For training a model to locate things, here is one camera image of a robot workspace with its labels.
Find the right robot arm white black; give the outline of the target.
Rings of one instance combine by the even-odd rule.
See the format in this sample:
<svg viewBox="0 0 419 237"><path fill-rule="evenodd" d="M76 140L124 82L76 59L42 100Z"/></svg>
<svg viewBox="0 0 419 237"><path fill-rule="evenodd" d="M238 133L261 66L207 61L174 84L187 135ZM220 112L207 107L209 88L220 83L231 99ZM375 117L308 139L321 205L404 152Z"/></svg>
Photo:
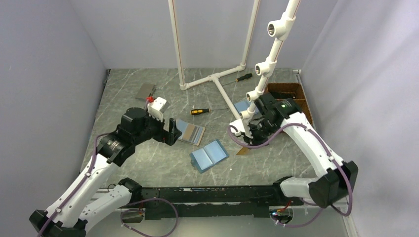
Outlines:
<svg viewBox="0 0 419 237"><path fill-rule="evenodd" d="M249 125L252 138L247 143L261 147L284 132L297 144L316 174L315 178L281 178L272 192L274 202L284 205L293 197L308 198L326 208L348 198L351 208L359 171L356 163L345 162L327 145L293 99L276 100L265 94L251 102L251 106L258 109L261 120Z"/></svg>

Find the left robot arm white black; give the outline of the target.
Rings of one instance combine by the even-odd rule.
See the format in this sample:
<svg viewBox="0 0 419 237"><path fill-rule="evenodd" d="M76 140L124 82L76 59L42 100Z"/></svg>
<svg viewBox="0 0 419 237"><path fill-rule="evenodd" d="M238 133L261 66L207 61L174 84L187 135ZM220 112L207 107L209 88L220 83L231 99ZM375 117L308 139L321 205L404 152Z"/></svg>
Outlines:
<svg viewBox="0 0 419 237"><path fill-rule="evenodd" d="M175 119L168 130L160 111L129 108L116 129L98 135L92 156L75 181L46 210L35 210L29 220L40 237L84 237L93 226L123 206L136 207L152 201L144 198L142 186L122 179L109 194L91 201L108 177L135 153L137 145L150 139L172 146L181 136Z"/></svg>

